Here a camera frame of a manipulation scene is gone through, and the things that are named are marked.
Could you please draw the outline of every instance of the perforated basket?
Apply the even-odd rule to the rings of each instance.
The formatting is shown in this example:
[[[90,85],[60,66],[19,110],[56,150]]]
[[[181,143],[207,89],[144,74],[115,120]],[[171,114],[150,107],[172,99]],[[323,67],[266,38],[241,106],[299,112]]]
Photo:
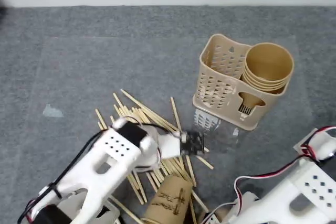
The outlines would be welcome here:
[[[213,35],[199,57],[197,90],[193,97],[193,104],[198,109],[249,131],[258,125],[288,86],[287,83],[281,93],[271,94],[240,80],[245,54],[250,47],[221,34]],[[247,108],[243,105],[244,94],[260,98],[265,105]]]

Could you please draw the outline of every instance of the white plastic part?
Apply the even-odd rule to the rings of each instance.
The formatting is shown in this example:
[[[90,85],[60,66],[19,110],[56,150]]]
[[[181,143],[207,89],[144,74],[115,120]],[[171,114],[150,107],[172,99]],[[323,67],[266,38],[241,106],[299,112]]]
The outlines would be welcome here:
[[[328,131],[316,133],[309,141],[309,145],[315,151],[318,160],[324,160],[336,152],[336,137],[328,134]]]
[[[179,138],[180,133],[174,132],[173,134],[176,137],[172,134],[160,135],[159,137],[159,146],[162,159],[177,157],[181,155]]]
[[[308,134],[295,149],[298,149],[314,131]],[[302,211],[295,211],[290,204],[300,195],[311,204]],[[314,162],[301,160],[299,166],[280,182],[271,192],[258,201],[250,202],[239,214],[234,206],[222,223],[259,224],[326,224],[336,220],[336,182]]]
[[[118,119],[113,127],[118,129],[124,124],[125,119]],[[148,135],[142,139],[139,148],[114,129],[108,129],[104,132],[93,148],[57,184],[57,190],[62,195],[64,202],[61,202],[62,200],[56,196],[54,191],[49,192],[32,209],[32,219],[34,220],[39,211],[47,205],[62,206],[65,204],[66,206],[67,200],[76,199],[74,192],[81,192],[84,189],[85,198],[81,199],[78,196],[77,200],[81,202],[77,202],[69,210],[72,213],[77,213],[71,224],[104,224],[104,221],[108,219],[108,223],[112,223],[117,212],[114,211],[107,198],[131,171],[136,166],[156,163],[158,161],[158,147],[161,150],[162,158],[180,155],[179,132],[174,133],[177,137],[172,134],[161,136],[153,127],[144,127],[144,129],[147,130]],[[98,173],[104,163],[109,164],[110,168],[104,173]],[[47,188],[43,188],[39,194],[42,194]],[[101,222],[96,222],[98,221],[96,216],[103,205],[112,212],[98,218]]]
[[[150,136],[142,142],[153,141]],[[92,148],[59,182],[58,191],[65,198],[79,189],[86,189],[87,195],[82,209],[71,224],[90,222],[101,210],[107,197],[135,168],[141,151],[114,129],[107,130]],[[104,174],[97,169],[109,158],[113,164]],[[35,219],[38,212],[49,204],[58,204],[60,200],[54,191],[48,193],[33,209],[31,216]]]
[[[204,224],[220,224],[217,216],[213,214]]]
[[[86,197],[86,191],[70,196],[63,200],[57,207],[62,210],[71,219],[74,219],[79,213]],[[90,224],[111,224],[120,216],[120,211],[111,203],[106,201],[104,205],[109,209],[101,217],[94,219]]]

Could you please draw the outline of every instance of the stack of paper cups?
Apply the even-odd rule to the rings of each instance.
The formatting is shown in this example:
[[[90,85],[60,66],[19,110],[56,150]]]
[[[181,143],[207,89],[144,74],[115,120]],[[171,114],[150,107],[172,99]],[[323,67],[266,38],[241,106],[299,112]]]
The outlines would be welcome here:
[[[260,43],[247,51],[240,79],[260,91],[279,94],[290,80],[293,70],[294,60],[286,48],[273,43]],[[248,107],[252,103],[260,105],[260,99],[255,96],[246,93],[242,97]]]

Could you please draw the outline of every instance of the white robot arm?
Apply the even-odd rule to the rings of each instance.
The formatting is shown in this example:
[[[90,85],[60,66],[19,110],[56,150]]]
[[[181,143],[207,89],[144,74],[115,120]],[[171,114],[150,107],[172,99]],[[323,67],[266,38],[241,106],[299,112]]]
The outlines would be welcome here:
[[[210,214],[202,224],[327,224],[336,220],[336,138],[328,134],[334,128],[314,129],[294,147],[301,156],[280,172],[238,177],[277,176],[299,160],[299,166],[262,199],[246,192],[239,195],[241,199],[227,204],[234,206],[221,222]],[[291,203],[300,195],[307,198],[309,205],[297,211]]]
[[[55,207],[69,196],[85,190],[86,196],[81,198],[80,211],[73,220],[65,215],[64,220],[55,223],[93,223],[108,197],[132,170],[152,169],[161,159],[203,151],[203,137],[198,133],[169,132],[159,135],[153,126],[136,125],[120,118],[101,133],[91,150],[60,181],[55,181],[39,193],[39,201],[30,206],[29,221],[34,224],[45,222],[47,206]],[[100,168],[106,164],[109,169],[102,173]]]

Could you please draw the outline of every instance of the paper cup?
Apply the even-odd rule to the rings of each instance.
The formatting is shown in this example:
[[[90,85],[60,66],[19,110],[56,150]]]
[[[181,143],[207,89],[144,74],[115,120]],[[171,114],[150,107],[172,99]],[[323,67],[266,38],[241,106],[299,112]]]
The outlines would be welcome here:
[[[166,177],[141,220],[149,224],[183,224],[192,187],[182,178]]]
[[[287,83],[293,69],[293,57],[286,48],[277,44],[256,44],[246,53],[244,71],[258,82]]]
[[[242,74],[241,80],[256,89],[265,91],[265,92],[278,90],[286,85],[286,82],[282,82],[278,85],[273,85],[273,86],[262,84],[262,83],[257,83],[256,81],[252,80],[249,76],[246,76],[245,73]]]

